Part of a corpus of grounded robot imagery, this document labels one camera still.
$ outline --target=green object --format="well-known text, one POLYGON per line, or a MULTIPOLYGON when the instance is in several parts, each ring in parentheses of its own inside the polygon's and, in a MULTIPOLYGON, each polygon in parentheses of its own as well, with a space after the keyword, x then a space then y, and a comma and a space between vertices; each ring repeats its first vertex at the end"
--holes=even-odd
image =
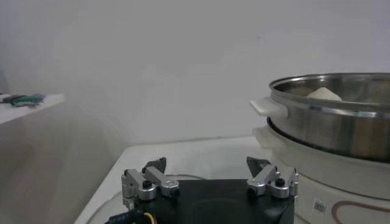
POLYGON ((42 103, 45 95, 42 94, 33 94, 31 96, 26 95, 12 95, 3 99, 3 103, 9 103, 14 107, 31 107, 37 106, 39 103, 42 103))

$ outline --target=white shelf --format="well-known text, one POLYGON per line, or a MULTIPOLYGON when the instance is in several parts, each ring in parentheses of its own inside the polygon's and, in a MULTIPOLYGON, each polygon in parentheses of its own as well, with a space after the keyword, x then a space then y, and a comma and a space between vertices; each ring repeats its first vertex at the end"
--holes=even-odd
POLYGON ((43 102, 36 107, 13 107, 8 103, 0 103, 0 124, 49 108, 64 100, 64 95, 56 94, 47 95, 43 102))

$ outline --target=yellow wire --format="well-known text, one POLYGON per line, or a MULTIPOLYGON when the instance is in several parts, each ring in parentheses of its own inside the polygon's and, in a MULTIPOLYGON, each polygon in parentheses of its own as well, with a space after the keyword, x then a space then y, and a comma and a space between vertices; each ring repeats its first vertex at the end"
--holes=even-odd
POLYGON ((151 224, 155 224, 154 217, 152 216, 152 214, 150 214, 148 212, 144 212, 144 215, 147 216, 151 220, 151 224))

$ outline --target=pot rim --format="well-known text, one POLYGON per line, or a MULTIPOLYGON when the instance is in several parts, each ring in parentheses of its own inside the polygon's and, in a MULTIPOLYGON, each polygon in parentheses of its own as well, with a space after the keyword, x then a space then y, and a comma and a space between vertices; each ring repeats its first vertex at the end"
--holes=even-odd
POLYGON ((390 72, 344 72, 299 75, 293 77, 285 77, 272 81, 269 84, 269 88, 271 89, 271 97, 276 101, 279 101, 280 103, 307 110, 315 110, 318 112, 340 114, 346 116, 382 117, 390 119, 390 103, 383 104, 314 99, 296 94, 286 93, 275 88, 276 86, 281 85, 283 83, 297 82, 301 80, 340 79, 340 75, 342 75, 343 77, 390 80, 390 72))

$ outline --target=barcode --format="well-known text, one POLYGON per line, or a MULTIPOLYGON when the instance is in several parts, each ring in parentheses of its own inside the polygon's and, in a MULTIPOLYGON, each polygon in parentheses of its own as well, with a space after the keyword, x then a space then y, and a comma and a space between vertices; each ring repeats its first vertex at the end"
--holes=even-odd
POLYGON ((318 199, 314 200, 314 206, 313 206, 314 211, 321 213, 321 214, 324 214, 326 209, 327 209, 327 207, 326 207, 324 202, 322 202, 318 199))

